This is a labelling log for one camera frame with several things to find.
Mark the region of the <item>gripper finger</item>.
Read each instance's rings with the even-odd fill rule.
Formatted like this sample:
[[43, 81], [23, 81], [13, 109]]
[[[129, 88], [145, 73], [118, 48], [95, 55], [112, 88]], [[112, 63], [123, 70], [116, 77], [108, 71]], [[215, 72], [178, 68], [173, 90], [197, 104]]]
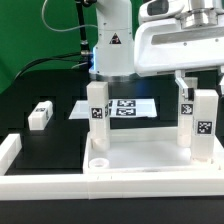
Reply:
[[218, 84], [218, 90], [220, 95], [224, 95], [224, 65], [219, 67], [218, 76], [220, 78], [219, 84]]
[[182, 96], [189, 101], [194, 100], [194, 88], [187, 83], [187, 77], [184, 70], [176, 70], [174, 73], [175, 82], [182, 91]]

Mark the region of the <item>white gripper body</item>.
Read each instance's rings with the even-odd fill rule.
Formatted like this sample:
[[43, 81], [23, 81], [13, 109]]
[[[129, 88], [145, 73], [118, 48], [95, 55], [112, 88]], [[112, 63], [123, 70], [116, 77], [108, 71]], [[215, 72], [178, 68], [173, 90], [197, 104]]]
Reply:
[[134, 67], [140, 76], [224, 65], [224, 14], [218, 24], [182, 29], [175, 18], [146, 22], [136, 31]]

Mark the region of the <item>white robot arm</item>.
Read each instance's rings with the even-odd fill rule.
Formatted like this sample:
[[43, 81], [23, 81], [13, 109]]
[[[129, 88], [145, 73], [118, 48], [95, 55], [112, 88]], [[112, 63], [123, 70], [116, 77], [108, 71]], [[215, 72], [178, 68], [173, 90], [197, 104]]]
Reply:
[[187, 72], [220, 68], [224, 86], [224, 0], [144, 0], [132, 30], [130, 0], [97, 0], [94, 76], [111, 80], [172, 74], [183, 97], [194, 98]]

